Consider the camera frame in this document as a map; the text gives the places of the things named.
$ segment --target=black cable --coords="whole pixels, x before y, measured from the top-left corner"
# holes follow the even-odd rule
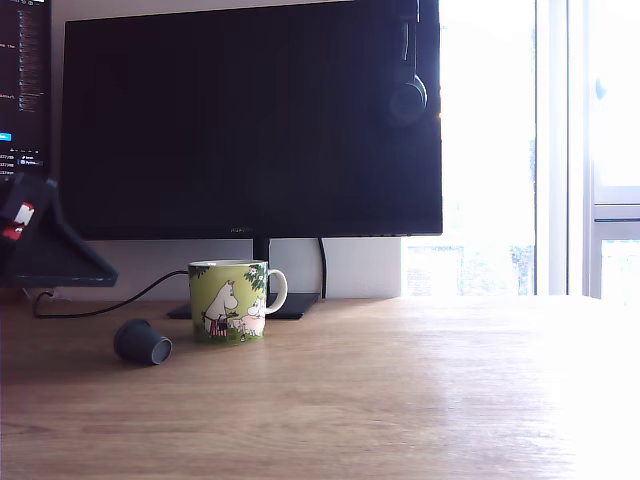
[[[162,282],[164,282],[165,280],[167,280],[167,279],[169,279],[171,277],[175,277],[177,275],[188,275],[188,274],[189,274],[189,272],[187,272],[185,270],[178,270],[176,272],[168,273],[164,277],[162,277],[162,278],[156,280],[155,282],[153,282],[151,285],[149,285],[147,288],[145,288],[143,291],[141,291],[135,297],[131,297],[129,300],[126,300],[126,301],[124,301],[122,303],[119,303],[117,305],[113,305],[112,307],[104,308],[102,310],[97,310],[95,312],[88,312],[88,313],[73,313],[73,314],[67,314],[67,315],[43,315],[41,313],[38,313],[38,303],[40,303],[40,299],[42,297],[44,297],[45,295],[48,296],[48,297],[53,297],[53,294],[50,293],[50,292],[42,292],[40,295],[38,295],[38,297],[36,298],[35,302],[33,302],[33,316],[35,318],[86,318],[86,317],[93,317],[95,315],[102,315],[103,313],[113,312],[114,310],[117,310],[118,308],[124,307],[125,305],[129,305],[130,303],[135,302],[137,299],[139,299],[143,295],[146,295],[149,291],[153,290],[158,285],[160,285]]]
[[[318,238],[320,258],[322,259],[322,298],[327,298],[327,252],[324,250],[324,240]]]

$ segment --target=window handle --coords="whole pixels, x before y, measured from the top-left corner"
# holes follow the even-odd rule
[[[606,83],[602,80],[602,77],[598,75],[596,78],[596,96],[598,97],[598,100],[603,100],[608,91]]]

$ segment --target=wooden desk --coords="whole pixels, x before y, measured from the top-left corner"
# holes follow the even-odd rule
[[[331,301],[269,322],[257,344],[211,348],[164,319],[171,306],[85,320],[3,307],[3,479],[640,478],[630,312]],[[164,365],[112,353],[137,316],[173,339]]]

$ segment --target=green mug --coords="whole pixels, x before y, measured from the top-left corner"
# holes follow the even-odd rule
[[[267,307],[267,279],[280,281],[276,301]],[[199,343],[239,344],[264,336],[265,315],[287,298],[287,279],[258,260],[215,260],[189,264],[193,332]]]

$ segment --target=headphones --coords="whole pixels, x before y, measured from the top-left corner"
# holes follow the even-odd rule
[[[401,49],[396,59],[395,86],[387,106],[389,123],[407,127],[417,122],[427,108],[427,89],[418,76],[417,30],[420,0],[398,0],[395,20],[401,33]]]

